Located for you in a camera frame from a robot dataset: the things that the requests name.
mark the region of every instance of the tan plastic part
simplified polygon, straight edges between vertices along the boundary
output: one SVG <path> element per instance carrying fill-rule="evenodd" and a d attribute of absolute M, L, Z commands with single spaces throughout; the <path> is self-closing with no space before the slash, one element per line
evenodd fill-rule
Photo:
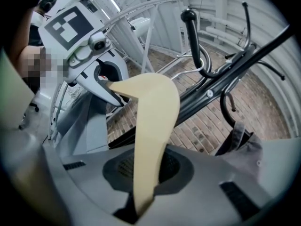
<path fill-rule="evenodd" d="M 120 95 L 138 99 L 134 202 L 137 215 L 141 216 L 153 201 L 163 152 L 179 114 L 179 93 L 168 77 L 157 73 L 107 85 Z"/>

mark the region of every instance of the bolt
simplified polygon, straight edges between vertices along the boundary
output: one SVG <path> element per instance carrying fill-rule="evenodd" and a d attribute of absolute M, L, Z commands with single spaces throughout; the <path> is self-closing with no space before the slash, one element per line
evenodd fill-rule
<path fill-rule="evenodd" d="M 206 92 L 206 95 L 207 95 L 208 98 L 212 98 L 212 96 L 213 96 L 213 91 L 212 91 L 212 90 L 208 90 L 208 91 Z"/>

